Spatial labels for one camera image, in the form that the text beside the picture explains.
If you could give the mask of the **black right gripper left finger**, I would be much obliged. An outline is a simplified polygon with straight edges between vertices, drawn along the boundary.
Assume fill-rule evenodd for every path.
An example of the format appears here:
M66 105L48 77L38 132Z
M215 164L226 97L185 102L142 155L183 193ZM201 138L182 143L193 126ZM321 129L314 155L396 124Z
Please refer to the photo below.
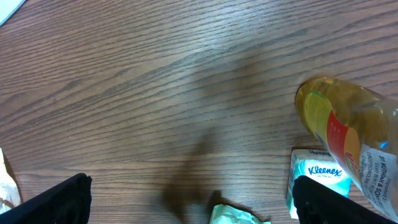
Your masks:
M1 224L87 224L92 178L84 173L1 214Z

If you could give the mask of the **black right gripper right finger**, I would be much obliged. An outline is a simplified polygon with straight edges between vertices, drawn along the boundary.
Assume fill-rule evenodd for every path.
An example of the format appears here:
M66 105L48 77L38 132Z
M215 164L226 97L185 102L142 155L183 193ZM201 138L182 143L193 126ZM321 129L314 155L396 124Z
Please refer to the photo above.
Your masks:
M300 224L396 224L307 176L294 180L292 196Z

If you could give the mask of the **clear bottle with silver cap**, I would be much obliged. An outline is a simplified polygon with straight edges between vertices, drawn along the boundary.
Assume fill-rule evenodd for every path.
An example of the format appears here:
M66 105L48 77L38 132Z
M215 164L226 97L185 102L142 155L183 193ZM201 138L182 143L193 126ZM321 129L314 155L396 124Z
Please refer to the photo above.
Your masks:
M304 81L295 107L371 205L397 221L397 101L333 77Z

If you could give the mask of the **teal tissue pack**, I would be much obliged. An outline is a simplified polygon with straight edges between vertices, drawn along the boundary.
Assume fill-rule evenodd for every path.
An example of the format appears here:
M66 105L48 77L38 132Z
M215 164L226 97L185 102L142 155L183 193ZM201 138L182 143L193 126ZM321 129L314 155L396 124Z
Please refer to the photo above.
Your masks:
M262 222L249 212L229 205L215 205L211 213L209 224L271 224Z

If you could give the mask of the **brown snack packet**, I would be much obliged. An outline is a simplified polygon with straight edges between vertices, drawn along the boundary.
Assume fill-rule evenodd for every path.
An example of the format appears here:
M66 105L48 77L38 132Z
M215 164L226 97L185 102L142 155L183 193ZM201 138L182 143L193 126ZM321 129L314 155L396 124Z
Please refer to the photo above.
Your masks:
M1 198L1 214L19 206L21 198L18 186L15 180L7 171L4 154L1 151L1 169L0 169L0 198Z

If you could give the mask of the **small Kleenex tissue pack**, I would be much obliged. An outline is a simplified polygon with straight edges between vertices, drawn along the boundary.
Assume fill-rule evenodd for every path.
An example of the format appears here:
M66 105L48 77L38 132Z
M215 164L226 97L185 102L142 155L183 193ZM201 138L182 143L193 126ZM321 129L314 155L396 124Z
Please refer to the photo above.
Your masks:
M287 208L290 217L299 219L294 206L292 189L294 180L301 175L348 197L351 179L331 154L323 149L294 149L291 155L290 173L287 187Z

